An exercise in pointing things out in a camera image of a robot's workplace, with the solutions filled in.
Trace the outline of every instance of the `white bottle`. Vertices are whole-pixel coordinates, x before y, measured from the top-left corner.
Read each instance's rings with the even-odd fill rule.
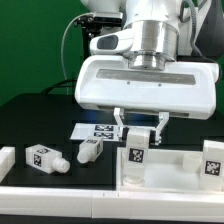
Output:
[[[15,164],[15,148],[3,147],[0,150],[0,183]]]
[[[70,163],[62,158],[62,153],[43,145],[26,148],[26,164],[46,173],[58,171],[66,173]]]
[[[80,163],[95,162],[103,151],[103,137],[88,137],[79,146],[77,159]]]

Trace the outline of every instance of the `green background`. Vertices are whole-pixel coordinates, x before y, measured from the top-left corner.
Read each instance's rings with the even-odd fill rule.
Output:
[[[61,39],[68,23],[84,12],[79,0],[0,0],[0,105],[64,79]],[[77,77],[83,62],[80,29],[68,33],[65,62],[68,77]],[[224,57],[219,62],[224,64]],[[217,100],[224,114],[224,81],[217,86]]]

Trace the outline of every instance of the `bottle cap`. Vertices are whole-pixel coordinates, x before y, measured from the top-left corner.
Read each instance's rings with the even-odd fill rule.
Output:
[[[53,168],[59,173],[67,173],[70,168],[70,163],[63,158],[56,158],[53,162]]]
[[[84,164],[84,163],[88,163],[91,160],[91,157],[92,157],[92,153],[87,149],[83,149],[79,151],[77,159],[80,163]]]

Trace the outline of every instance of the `black tabletop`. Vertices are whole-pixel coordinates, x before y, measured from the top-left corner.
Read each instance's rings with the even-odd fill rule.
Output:
[[[155,126],[158,118],[128,114],[125,122],[128,125]],[[24,94],[1,106],[0,147],[16,148],[16,164],[1,186],[115,190],[116,149],[125,146],[125,143],[104,142],[104,151],[96,162],[81,165],[77,161],[81,141],[70,140],[76,123],[116,124],[113,112],[83,110],[73,96]],[[171,118],[162,138],[159,148],[201,151],[204,140],[224,142],[224,117],[216,112],[207,121]],[[25,148],[36,144],[61,151],[71,163],[69,172],[49,175],[27,166]],[[1,220],[11,223],[13,217],[1,216]],[[23,220],[21,223],[31,221],[28,217],[20,220]],[[41,217],[35,218],[36,222],[32,223],[41,223],[41,220]],[[63,223],[60,220],[49,218],[48,223]],[[66,223],[74,221],[68,218],[62,220],[67,220]],[[94,222],[111,223],[108,220]],[[89,220],[79,219],[77,222],[76,219],[76,223],[89,223]],[[120,220],[119,223],[127,223],[127,220]]]

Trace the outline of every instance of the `cable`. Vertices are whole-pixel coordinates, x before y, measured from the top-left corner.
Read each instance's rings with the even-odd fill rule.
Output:
[[[62,82],[58,82],[58,83],[54,84],[53,86],[44,89],[41,93],[47,95],[50,91],[52,91],[55,88],[75,87],[75,86],[62,86],[64,84],[74,83],[74,82],[77,82],[77,79],[68,79],[68,80],[64,80]]]
[[[44,92],[42,92],[42,94],[44,95],[47,95],[49,92],[51,92],[52,90],[54,89],[57,89],[57,88],[74,88],[75,86],[52,86],[52,87],[49,87],[47,89],[44,90]]]
[[[198,6],[198,11],[200,11],[204,5],[207,3],[208,0],[203,0],[203,2]]]
[[[222,77],[223,77],[223,72],[222,72],[222,68],[221,68],[221,65],[217,62],[217,61],[214,61],[210,58],[206,58],[205,56],[203,56],[203,59],[207,62],[211,62],[211,63],[215,63],[219,66],[219,78],[218,80],[216,81],[216,83],[219,83],[221,80],[222,80]]]
[[[195,12],[195,6],[194,3],[192,2],[192,0],[183,0],[182,4],[181,4],[181,9],[180,9],[180,21],[182,23],[185,23],[187,21],[189,21],[189,17],[187,19],[184,19],[184,8],[185,8],[185,3],[187,3],[190,7],[191,10],[191,18],[192,18],[192,33],[191,33],[191,39],[190,39],[190,44],[192,47],[193,52],[197,55],[197,56],[203,56],[201,51],[197,48],[197,46],[195,45],[195,37],[196,37],[196,32],[197,32],[197,16],[196,16],[196,12]]]
[[[63,34],[63,38],[62,38],[62,43],[61,43],[61,65],[62,65],[62,71],[63,71],[63,75],[64,75],[64,79],[65,80],[68,80],[68,76],[67,76],[67,73],[66,73],[66,69],[65,69],[65,63],[64,63],[64,47],[65,47],[65,40],[66,40],[66,37],[67,37],[67,33],[70,29],[70,27],[74,24],[74,22],[76,20],[78,20],[80,17],[82,16],[89,16],[89,15],[92,15],[92,13],[85,13],[85,14],[82,14],[82,15],[79,15],[77,17],[75,17],[67,26],[67,28],[65,29],[65,32]]]

